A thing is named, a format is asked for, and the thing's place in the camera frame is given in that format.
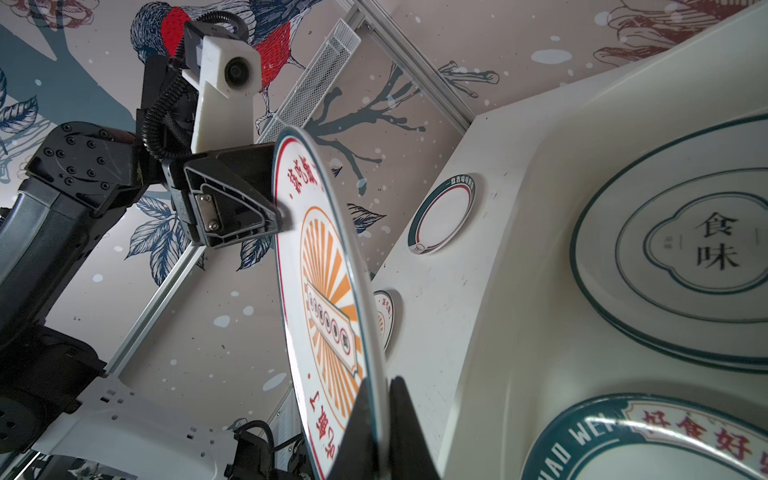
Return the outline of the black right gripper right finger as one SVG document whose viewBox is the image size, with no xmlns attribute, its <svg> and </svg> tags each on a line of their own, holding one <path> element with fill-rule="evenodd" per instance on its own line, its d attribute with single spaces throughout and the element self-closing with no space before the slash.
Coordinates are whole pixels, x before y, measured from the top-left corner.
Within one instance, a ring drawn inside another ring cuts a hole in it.
<svg viewBox="0 0 768 480">
<path fill-rule="evenodd" d="M 389 405 L 391 478 L 440 480 L 402 377 L 390 383 Z"/>
</svg>

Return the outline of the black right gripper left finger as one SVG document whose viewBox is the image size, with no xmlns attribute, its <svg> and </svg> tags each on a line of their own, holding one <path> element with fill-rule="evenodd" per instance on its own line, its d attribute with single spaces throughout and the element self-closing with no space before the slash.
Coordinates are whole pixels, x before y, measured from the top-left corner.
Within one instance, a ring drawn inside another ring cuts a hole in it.
<svg viewBox="0 0 768 480">
<path fill-rule="evenodd" d="M 360 385 L 329 480 L 371 480 L 378 468 L 369 380 Z"/>
</svg>

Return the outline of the white plate black emblem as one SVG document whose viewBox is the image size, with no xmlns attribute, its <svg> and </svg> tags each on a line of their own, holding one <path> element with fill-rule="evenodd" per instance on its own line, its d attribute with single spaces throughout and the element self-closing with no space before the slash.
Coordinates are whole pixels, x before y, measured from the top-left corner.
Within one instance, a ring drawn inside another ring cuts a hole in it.
<svg viewBox="0 0 768 480">
<path fill-rule="evenodd" d="M 767 118 L 674 140 L 589 200 L 574 280 L 609 324 L 694 364 L 767 370 Z"/>
</svg>

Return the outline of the orange sunburst plate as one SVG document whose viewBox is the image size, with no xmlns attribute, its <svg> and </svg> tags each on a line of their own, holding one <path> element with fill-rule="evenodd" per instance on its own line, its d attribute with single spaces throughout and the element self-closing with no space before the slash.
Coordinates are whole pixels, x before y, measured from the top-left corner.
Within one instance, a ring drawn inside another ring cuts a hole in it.
<svg viewBox="0 0 768 480">
<path fill-rule="evenodd" d="M 374 300 L 382 346 L 387 350 L 394 334 L 395 304 L 392 296 L 385 290 L 375 291 Z"/>
<path fill-rule="evenodd" d="M 373 291 L 348 208 L 301 128 L 279 134 L 272 192 L 282 217 L 274 243 L 292 383 L 314 475 L 327 479 L 341 462 L 358 398 L 368 403 L 375 459 L 389 452 L 389 395 Z"/>
</svg>

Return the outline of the white plastic bin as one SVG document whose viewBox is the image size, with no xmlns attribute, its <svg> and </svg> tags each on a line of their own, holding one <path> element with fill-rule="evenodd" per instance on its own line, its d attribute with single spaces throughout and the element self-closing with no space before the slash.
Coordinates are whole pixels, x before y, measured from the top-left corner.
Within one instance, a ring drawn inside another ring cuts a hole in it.
<svg viewBox="0 0 768 480">
<path fill-rule="evenodd" d="M 438 466 L 516 479 L 562 411 L 609 393 L 691 400 L 767 423 L 767 379 L 678 360 L 604 320 L 581 293 L 570 240 L 588 201 L 655 147 L 767 109 L 767 5 L 672 50 L 563 86 L 572 101 L 529 163 L 479 309 Z"/>
</svg>

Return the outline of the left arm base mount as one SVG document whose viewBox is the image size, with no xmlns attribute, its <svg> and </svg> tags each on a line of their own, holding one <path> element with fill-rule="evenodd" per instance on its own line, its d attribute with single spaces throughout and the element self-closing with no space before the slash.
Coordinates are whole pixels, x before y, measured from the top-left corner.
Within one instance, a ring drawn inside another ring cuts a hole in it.
<svg viewBox="0 0 768 480">
<path fill-rule="evenodd" d="M 269 424 L 263 420 L 246 421 L 232 426 L 237 448 L 232 463 L 224 470 L 226 479 L 314 479 L 303 434 L 276 444 Z M 276 455 L 291 450 L 287 467 L 277 466 Z"/>
</svg>

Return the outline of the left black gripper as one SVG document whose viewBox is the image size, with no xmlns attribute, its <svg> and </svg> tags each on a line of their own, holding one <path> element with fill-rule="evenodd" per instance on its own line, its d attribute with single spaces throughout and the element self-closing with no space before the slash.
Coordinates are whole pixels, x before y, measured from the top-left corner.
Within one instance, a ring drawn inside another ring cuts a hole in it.
<svg viewBox="0 0 768 480">
<path fill-rule="evenodd" d="M 280 232 L 274 151 L 269 142 L 163 162 L 173 206 L 193 245 L 220 249 Z"/>
</svg>

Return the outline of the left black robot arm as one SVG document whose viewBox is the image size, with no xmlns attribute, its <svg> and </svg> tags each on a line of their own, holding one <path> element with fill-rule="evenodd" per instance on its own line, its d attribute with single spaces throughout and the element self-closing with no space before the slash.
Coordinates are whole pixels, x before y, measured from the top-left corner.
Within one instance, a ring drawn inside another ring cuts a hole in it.
<svg viewBox="0 0 768 480">
<path fill-rule="evenodd" d="M 265 238 L 281 220 L 273 143 L 156 160 L 133 133 L 87 122 L 54 128 L 1 222 L 1 449 L 30 448 L 105 376 L 87 343 L 46 315 L 103 236 L 153 184 L 167 186 L 194 245 Z"/>
</svg>

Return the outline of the green rim plate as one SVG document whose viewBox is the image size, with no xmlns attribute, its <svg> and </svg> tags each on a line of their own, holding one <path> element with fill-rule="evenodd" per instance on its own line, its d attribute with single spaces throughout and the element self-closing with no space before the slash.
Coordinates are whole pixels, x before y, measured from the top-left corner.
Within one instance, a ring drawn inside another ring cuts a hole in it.
<svg viewBox="0 0 768 480">
<path fill-rule="evenodd" d="M 524 479 L 764 479 L 767 432 L 704 405 L 611 394 L 561 412 L 533 444 Z"/>
</svg>

